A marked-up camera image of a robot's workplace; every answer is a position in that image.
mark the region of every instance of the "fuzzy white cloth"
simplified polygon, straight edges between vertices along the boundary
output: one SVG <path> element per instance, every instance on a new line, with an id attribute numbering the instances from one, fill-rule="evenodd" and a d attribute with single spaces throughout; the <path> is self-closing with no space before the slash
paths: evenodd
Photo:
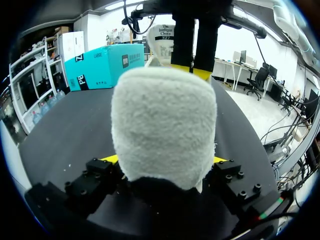
<path id="1" fill-rule="evenodd" d="M 152 177 L 196 187 L 215 155 L 216 95 L 191 73 L 166 67 L 125 72 L 111 102 L 112 139 L 129 181 Z"/>

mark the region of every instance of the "black table surface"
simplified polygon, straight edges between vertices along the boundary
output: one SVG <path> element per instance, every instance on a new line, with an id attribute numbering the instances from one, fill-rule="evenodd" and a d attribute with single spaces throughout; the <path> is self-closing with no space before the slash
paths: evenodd
<path id="1" fill-rule="evenodd" d="M 238 161 L 246 176 L 261 183 L 261 194 L 277 185 L 267 154 L 250 122 L 228 93 L 215 80 L 211 83 L 218 106 L 216 153 Z M 115 154 L 111 135 L 113 89 L 70 92 L 34 127 L 19 151 L 32 185 L 48 181 L 61 190 L 76 179 L 93 157 Z M 238 218 L 231 215 L 220 196 L 212 194 L 210 211 L 214 239 L 228 236 Z M 150 212 L 141 200 L 117 193 L 108 195 L 88 218 L 108 229 L 141 236 L 148 232 Z"/>

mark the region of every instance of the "white floor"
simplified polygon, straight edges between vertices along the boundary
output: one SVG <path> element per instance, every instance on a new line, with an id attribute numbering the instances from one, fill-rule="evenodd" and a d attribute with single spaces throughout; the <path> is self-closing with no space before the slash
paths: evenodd
<path id="1" fill-rule="evenodd" d="M 285 115 L 288 114 L 286 110 L 280 110 L 282 106 L 278 106 L 278 103 L 267 94 L 264 98 L 258 101 L 258 98 L 255 94 L 250 93 L 249 95 L 246 95 L 248 90 L 244 91 L 243 86 L 238 85 L 236 91 L 232 91 L 221 81 L 218 82 L 221 83 L 221 86 L 242 110 L 259 138 L 265 135 L 272 125 L 283 119 Z M 278 127 L 292 125 L 296 116 L 296 112 L 292 110 L 290 116 L 285 117 L 281 122 L 272 127 L 271 130 Z M 288 129 L 289 127 L 284 127 L 270 132 L 267 135 L 266 143 L 282 138 Z M 299 127 L 298 130 L 300 134 L 303 135 L 307 128 Z M 296 140 L 293 140 L 291 144 L 293 150 L 299 145 Z"/>

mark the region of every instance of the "water bottle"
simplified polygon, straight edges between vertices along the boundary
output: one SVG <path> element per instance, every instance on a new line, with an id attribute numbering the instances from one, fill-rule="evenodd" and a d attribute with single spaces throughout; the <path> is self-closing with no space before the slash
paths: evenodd
<path id="1" fill-rule="evenodd" d="M 47 112 L 49 112 L 50 107 L 46 102 L 42 102 L 40 105 L 41 115 L 44 116 Z"/>
<path id="2" fill-rule="evenodd" d="M 36 125 L 40 119 L 42 118 L 40 113 L 36 113 L 35 111 L 32 112 L 33 113 L 33 119 L 32 122 L 34 123 L 34 125 Z"/>
<path id="3" fill-rule="evenodd" d="M 52 108 L 54 105 L 56 105 L 57 102 L 58 102 L 58 100 L 55 96 L 51 95 L 49 97 L 48 104 L 49 104 L 50 108 Z"/>
<path id="4" fill-rule="evenodd" d="M 62 91 L 62 90 L 57 89 L 56 91 L 57 91 L 56 99 L 57 99 L 58 101 L 61 100 L 61 99 L 63 99 L 64 96 L 66 95 L 66 94 L 64 93 L 64 91 Z"/>

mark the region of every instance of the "teal cardboard box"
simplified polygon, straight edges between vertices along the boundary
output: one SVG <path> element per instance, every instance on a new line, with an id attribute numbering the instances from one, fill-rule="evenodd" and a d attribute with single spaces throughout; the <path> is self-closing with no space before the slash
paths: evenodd
<path id="1" fill-rule="evenodd" d="M 125 71 L 144 65 L 143 44 L 103 46 L 64 63 L 71 91 L 112 88 Z"/>

